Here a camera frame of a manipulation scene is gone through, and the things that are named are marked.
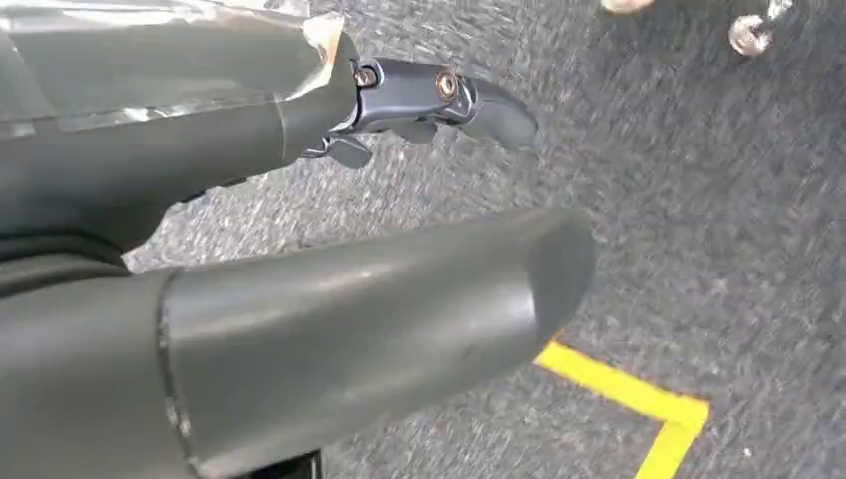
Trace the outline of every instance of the tape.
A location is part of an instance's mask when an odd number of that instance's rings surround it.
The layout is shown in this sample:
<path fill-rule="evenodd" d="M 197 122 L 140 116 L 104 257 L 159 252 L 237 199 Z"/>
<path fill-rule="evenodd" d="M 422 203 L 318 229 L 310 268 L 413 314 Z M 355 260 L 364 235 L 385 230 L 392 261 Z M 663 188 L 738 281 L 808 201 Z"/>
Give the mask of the tape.
<path fill-rule="evenodd" d="M 635 479 L 671 479 L 708 418 L 706 401 L 663 390 L 557 342 L 551 342 L 535 364 L 664 422 Z"/>

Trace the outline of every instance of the shiny metal part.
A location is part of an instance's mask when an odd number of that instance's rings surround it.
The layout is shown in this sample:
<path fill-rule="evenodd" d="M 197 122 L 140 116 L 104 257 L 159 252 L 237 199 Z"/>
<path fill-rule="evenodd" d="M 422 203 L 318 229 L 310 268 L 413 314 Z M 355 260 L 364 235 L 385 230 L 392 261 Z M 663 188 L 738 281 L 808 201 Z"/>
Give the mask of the shiny metal part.
<path fill-rule="evenodd" d="M 458 78 L 450 70 L 441 70 L 435 79 L 441 100 L 451 102 L 458 95 Z"/>
<path fill-rule="evenodd" d="M 764 53 L 772 43 L 772 34 L 757 31 L 763 23 L 764 19 L 760 15 L 737 17 L 728 29 L 731 48 L 744 57 L 757 57 Z"/>
<path fill-rule="evenodd" d="M 728 29 L 728 43 L 744 57 L 757 57 L 772 44 L 774 32 L 793 6 L 793 0 L 770 0 L 765 15 L 737 17 Z"/>
<path fill-rule="evenodd" d="M 372 68 L 363 67 L 355 72 L 355 84 L 358 88 L 375 87 L 379 83 L 379 77 Z"/>

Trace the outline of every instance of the gray cylindrical casing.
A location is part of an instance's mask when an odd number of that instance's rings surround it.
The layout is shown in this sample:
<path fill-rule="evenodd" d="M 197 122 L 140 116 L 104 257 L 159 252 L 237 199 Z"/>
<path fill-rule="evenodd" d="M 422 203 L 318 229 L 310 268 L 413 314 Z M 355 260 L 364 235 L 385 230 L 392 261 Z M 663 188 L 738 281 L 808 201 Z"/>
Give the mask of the gray cylindrical casing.
<path fill-rule="evenodd" d="M 531 361 L 594 267 L 583 221 L 540 210 L 181 273 L 164 322 L 191 454 L 230 477 Z"/>
<path fill-rule="evenodd" d="M 260 469 L 530 361 L 593 270 L 563 210 L 137 276 L 0 263 L 0 476 Z"/>
<path fill-rule="evenodd" d="M 38 270 L 79 263 L 39 262 Z M 166 413 L 158 354 L 169 277 L 87 279 L 0 297 L 0 476 L 196 479 Z"/>

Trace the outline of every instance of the bolt head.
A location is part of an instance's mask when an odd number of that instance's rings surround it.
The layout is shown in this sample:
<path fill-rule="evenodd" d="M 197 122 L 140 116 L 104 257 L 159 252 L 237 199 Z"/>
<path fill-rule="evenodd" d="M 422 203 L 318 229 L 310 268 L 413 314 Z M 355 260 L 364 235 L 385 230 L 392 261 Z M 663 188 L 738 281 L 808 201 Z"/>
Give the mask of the bolt head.
<path fill-rule="evenodd" d="M 458 95 L 458 78 L 449 70 L 442 70 L 438 73 L 435 86 L 438 88 L 438 96 L 445 102 L 455 100 Z"/>

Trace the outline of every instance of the metal object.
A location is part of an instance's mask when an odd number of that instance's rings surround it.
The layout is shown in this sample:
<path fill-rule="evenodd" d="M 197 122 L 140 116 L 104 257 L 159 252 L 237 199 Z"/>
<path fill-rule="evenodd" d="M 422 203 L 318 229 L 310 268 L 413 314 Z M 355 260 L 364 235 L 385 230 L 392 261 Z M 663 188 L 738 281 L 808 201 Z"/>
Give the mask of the metal object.
<path fill-rule="evenodd" d="M 603 8 L 611 13 L 628 14 L 648 7 L 654 0 L 602 0 Z"/>
<path fill-rule="evenodd" d="M 439 126 L 474 138 L 493 138 L 506 149 L 530 146 L 538 124 L 523 102 L 484 80 L 441 65 L 377 58 L 355 65 L 357 104 L 347 120 L 303 154 L 331 157 L 360 168 L 370 152 L 353 135 L 392 131 L 414 144 L 431 142 Z"/>
<path fill-rule="evenodd" d="M 731 48 L 744 57 L 757 57 L 764 53 L 772 43 L 772 34 L 756 31 L 763 23 L 764 19 L 760 15 L 737 17 L 728 29 Z"/>
<path fill-rule="evenodd" d="M 770 0 L 765 15 L 737 17 L 728 29 L 731 48 L 744 57 L 757 57 L 767 51 L 774 31 L 792 6 L 792 0 Z"/>
<path fill-rule="evenodd" d="M 358 85 L 359 88 L 370 88 L 376 86 L 378 82 L 379 77 L 376 76 L 376 72 L 370 68 L 360 68 L 355 72 L 355 84 Z"/>
<path fill-rule="evenodd" d="M 449 70 L 441 70 L 435 84 L 438 87 L 438 95 L 441 96 L 441 100 L 445 102 L 455 100 L 455 96 L 458 95 L 458 79 L 454 73 Z"/>

